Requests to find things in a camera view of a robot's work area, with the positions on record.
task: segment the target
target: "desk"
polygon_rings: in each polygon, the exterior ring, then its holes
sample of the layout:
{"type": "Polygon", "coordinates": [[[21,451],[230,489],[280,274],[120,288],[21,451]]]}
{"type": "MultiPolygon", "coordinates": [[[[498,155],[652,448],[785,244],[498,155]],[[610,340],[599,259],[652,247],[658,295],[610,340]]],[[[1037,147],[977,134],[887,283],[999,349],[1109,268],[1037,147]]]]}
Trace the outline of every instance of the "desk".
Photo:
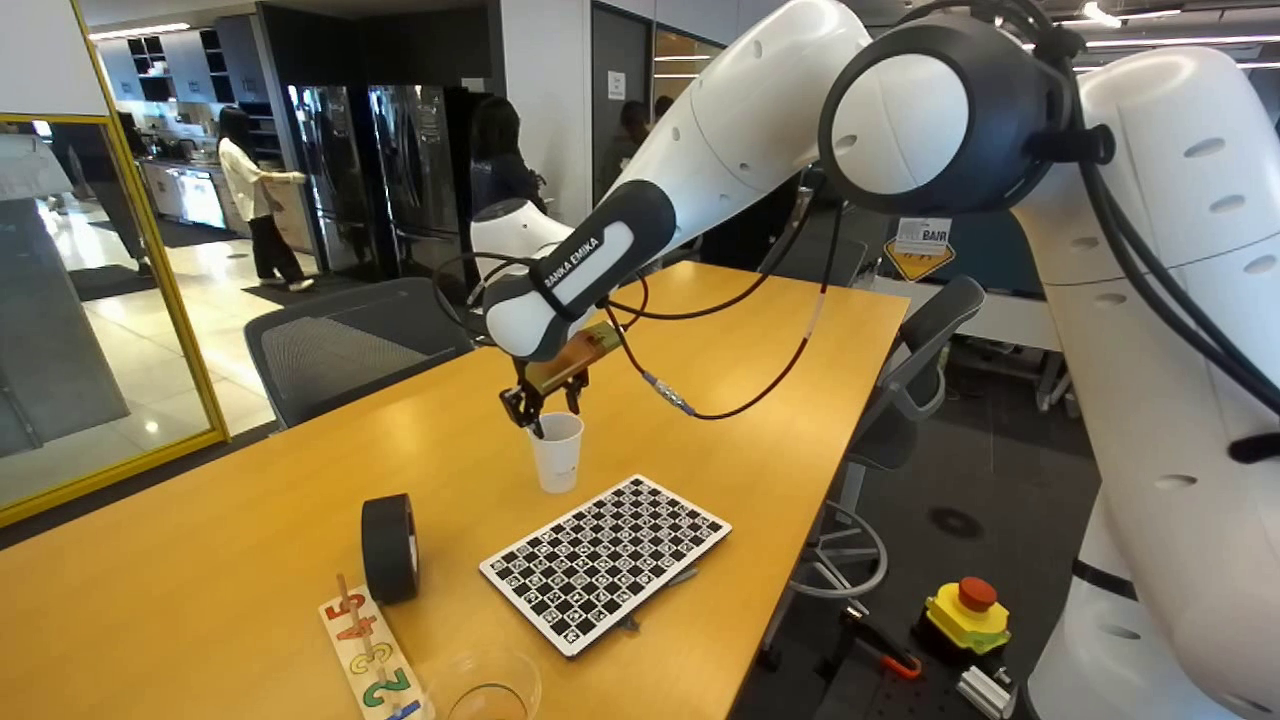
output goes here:
{"type": "MultiPolygon", "coordinates": [[[[733,295],[748,274],[674,262],[652,307],[733,295]]],[[[811,283],[770,280],[699,323],[641,323],[635,353],[703,406],[756,392],[790,353],[811,283]]],[[[350,720],[321,628],[336,572],[358,580],[354,517],[406,492],[427,559],[418,600],[387,606],[418,683],[457,655],[539,667],[539,716],[725,716],[785,596],[800,542],[904,320],[904,301],[831,288],[796,376],[756,413],[696,422],[625,355],[593,369],[584,468],[569,497],[535,489],[497,392],[498,353],[473,353],[202,463],[179,481],[0,553],[0,716],[306,716],[350,720]],[[733,525],[687,582],[564,660],[480,575],[480,559],[626,471],[733,525]]]]}

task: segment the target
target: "white robot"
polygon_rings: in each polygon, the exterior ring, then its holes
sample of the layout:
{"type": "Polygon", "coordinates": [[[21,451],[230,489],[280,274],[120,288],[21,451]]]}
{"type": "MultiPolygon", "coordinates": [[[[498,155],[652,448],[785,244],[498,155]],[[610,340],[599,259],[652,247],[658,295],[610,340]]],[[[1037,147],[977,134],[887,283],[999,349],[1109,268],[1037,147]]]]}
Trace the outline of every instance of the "white robot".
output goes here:
{"type": "Polygon", "coordinates": [[[1073,35],[955,11],[881,35],[790,0],[674,98],[574,222],[533,209],[477,247],[483,323],[553,355],[617,283],[818,163],[899,216],[1012,209],[1101,460],[1066,606],[1028,681],[1039,716],[1280,716],[1280,147],[1244,73],[1161,46],[1066,73],[1073,35]]]}

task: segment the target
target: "office chair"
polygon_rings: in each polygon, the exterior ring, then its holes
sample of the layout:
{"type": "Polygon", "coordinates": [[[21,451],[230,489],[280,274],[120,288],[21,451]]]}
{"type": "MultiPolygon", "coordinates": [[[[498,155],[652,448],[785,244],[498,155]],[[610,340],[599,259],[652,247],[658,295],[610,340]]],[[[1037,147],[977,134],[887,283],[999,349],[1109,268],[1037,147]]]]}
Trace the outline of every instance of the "office chair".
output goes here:
{"type": "Polygon", "coordinates": [[[895,335],[895,349],[874,381],[866,413],[847,444],[839,489],[807,539],[790,592],[815,600],[857,600],[887,575],[887,547],[881,533],[857,517],[857,489],[866,468],[904,468],[917,451],[921,422],[941,413],[949,395],[949,345],[965,320],[984,302],[971,274],[949,280],[921,302],[895,335]]]}
{"type": "Polygon", "coordinates": [[[477,349],[427,274],[291,301],[245,340],[285,428],[477,349]]]}

